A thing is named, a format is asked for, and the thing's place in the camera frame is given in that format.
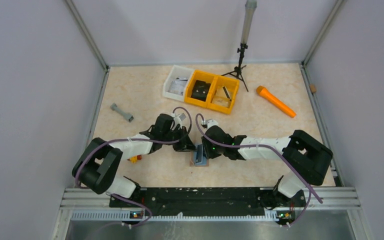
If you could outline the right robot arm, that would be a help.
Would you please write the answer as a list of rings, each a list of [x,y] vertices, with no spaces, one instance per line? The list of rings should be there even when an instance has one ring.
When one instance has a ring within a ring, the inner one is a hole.
[[[297,192],[308,189],[319,203],[322,202],[313,187],[324,182],[334,154],[307,132],[298,129],[290,136],[276,138],[231,136],[213,125],[201,134],[207,158],[224,156],[232,161],[281,161],[290,172],[280,178],[275,189],[290,199]]]

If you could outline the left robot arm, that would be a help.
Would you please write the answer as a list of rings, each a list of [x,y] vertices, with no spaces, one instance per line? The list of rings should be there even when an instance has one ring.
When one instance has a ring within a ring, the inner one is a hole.
[[[164,145],[176,152],[192,152],[196,148],[184,126],[188,115],[161,113],[147,130],[120,140],[105,141],[94,138],[72,169],[77,185],[85,185],[98,195],[115,194],[130,198],[138,183],[125,176],[117,176],[119,165],[133,157],[152,154]]]

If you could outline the brown leather card holder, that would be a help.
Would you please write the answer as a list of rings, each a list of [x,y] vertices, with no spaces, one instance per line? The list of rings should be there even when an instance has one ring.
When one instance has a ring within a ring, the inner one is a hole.
[[[191,154],[189,165],[191,167],[208,167],[210,163],[206,157],[204,146],[202,144],[198,144],[195,147],[196,149]]]

